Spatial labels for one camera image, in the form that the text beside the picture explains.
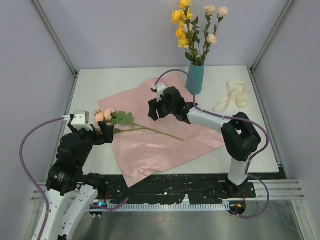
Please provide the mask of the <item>pink peony stem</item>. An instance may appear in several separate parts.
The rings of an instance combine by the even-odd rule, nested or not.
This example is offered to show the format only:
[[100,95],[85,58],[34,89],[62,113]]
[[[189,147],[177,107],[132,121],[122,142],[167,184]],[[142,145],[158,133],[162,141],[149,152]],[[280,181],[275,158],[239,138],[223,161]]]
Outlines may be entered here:
[[156,134],[164,135],[176,140],[183,141],[182,138],[158,131],[154,128],[147,127],[135,122],[135,118],[131,112],[126,113],[125,111],[116,111],[113,108],[108,108],[105,111],[97,109],[94,113],[95,123],[97,128],[95,129],[99,134],[102,133],[102,127],[98,126],[98,123],[105,123],[108,127],[113,126],[113,133],[120,134],[126,132],[137,132],[137,131],[150,131]]

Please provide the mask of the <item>purple wrapping paper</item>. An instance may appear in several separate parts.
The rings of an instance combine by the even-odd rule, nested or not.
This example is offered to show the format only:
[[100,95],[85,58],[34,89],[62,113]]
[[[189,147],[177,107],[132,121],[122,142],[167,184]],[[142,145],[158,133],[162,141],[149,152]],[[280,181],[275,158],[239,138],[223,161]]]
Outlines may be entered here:
[[100,99],[101,111],[114,109],[132,113],[134,121],[146,130],[118,126],[123,133],[114,136],[112,148],[128,187],[148,176],[166,172],[224,146],[222,135],[200,125],[186,124],[173,115],[153,121],[148,102],[156,98],[151,91],[156,79],[139,87]]

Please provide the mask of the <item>yellow rose stem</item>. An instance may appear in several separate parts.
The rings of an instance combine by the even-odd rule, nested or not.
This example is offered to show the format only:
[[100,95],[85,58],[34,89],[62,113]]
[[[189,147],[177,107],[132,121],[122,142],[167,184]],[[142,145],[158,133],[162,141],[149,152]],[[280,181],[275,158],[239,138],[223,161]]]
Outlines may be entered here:
[[196,24],[198,17],[193,20],[194,15],[190,10],[191,0],[180,0],[179,9],[174,10],[171,15],[171,21],[177,25],[175,35],[177,37],[178,47],[185,49],[185,57],[194,66],[200,66],[200,53],[196,48],[196,43],[200,42]]

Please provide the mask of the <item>cream printed ribbon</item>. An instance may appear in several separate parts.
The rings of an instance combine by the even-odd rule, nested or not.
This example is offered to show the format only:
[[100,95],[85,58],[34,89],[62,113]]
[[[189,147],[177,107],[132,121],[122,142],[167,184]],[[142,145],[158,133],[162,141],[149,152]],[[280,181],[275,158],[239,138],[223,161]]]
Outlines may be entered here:
[[223,113],[234,102],[239,109],[244,109],[248,106],[246,95],[249,93],[248,85],[239,80],[229,80],[226,84],[227,94],[217,104],[214,105],[212,110]]

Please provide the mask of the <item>cream rose stem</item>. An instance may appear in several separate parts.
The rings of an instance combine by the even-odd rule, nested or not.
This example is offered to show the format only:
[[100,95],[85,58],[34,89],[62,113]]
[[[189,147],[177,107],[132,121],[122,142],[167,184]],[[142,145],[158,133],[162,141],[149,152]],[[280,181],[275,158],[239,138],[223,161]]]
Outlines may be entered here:
[[195,25],[196,30],[198,31],[199,43],[196,43],[195,46],[199,50],[201,65],[204,65],[207,56],[211,50],[211,46],[215,45],[218,42],[216,37],[218,27],[220,23],[229,13],[229,9],[225,6],[215,8],[213,5],[208,5],[204,7],[205,20],[206,24],[203,29],[204,40],[200,39],[200,27],[199,27],[199,18],[198,23]]

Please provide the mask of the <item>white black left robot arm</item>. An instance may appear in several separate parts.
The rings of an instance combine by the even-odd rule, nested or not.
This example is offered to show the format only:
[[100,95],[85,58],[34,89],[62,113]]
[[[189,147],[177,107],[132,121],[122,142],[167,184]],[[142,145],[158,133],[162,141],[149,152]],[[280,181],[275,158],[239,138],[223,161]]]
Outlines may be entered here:
[[34,240],[70,240],[94,199],[107,193],[106,179],[98,173],[84,175],[83,167],[94,146],[111,144],[113,125],[100,121],[100,129],[88,124],[68,127],[57,149],[57,161],[46,182],[47,202],[32,238]]

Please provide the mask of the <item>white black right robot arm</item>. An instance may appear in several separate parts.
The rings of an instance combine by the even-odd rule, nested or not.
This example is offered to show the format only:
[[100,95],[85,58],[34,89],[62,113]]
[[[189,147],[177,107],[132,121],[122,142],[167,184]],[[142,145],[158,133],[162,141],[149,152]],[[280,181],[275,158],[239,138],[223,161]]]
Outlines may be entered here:
[[255,127],[247,121],[248,116],[243,112],[232,119],[212,115],[200,110],[196,103],[186,102],[177,88],[162,83],[153,85],[151,90],[156,98],[148,102],[148,116],[154,121],[173,115],[180,122],[202,126],[222,135],[231,157],[225,190],[231,197],[242,194],[248,182],[249,158],[261,143]]

